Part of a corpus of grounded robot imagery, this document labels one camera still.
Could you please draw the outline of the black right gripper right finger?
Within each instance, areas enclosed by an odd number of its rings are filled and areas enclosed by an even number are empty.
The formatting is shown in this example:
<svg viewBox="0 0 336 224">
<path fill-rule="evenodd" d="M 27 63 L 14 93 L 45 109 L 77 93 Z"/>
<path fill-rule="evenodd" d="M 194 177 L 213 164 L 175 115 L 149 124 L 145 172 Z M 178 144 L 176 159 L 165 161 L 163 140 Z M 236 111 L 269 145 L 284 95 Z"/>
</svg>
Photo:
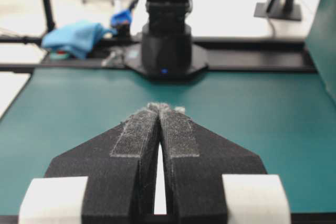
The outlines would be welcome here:
<svg viewBox="0 0 336 224">
<path fill-rule="evenodd" d="M 178 223 L 290 223 L 278 175 L 261 158 L 159 105 L 167 189 Z"/>
</svg>

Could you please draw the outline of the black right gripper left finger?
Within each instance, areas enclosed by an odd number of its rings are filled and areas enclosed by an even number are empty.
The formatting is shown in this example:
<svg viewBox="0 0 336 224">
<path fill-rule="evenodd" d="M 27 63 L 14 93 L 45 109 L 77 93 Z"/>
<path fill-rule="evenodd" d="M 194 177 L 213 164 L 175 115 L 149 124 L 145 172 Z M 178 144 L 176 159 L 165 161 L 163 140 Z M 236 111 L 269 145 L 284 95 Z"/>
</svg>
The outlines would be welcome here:
<svg viewBox="0 0 336 224">
<path fill-rule="evenodd" d="M 159 113 L 152 106 L 54 157 L 31 181 L 19 223 L 131 223 L 153 209 Z"/>
</svg>

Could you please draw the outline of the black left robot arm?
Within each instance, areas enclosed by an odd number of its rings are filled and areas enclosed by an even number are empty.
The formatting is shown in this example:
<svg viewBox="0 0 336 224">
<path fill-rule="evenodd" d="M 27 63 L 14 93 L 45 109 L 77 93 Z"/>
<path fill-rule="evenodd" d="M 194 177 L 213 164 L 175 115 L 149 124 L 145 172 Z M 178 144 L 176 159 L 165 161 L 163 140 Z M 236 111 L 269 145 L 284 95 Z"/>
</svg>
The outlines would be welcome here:
<svg viewBox="0 0 336 224">
<path fill-rule="evenodd" d="M 186 24 L 192 0 L 146 0 L 141 41 L 125 51 L 126 67 L 152 79 L 183 80 L 207 69 L 205 48 L 193 43 Z"/>
</svg>

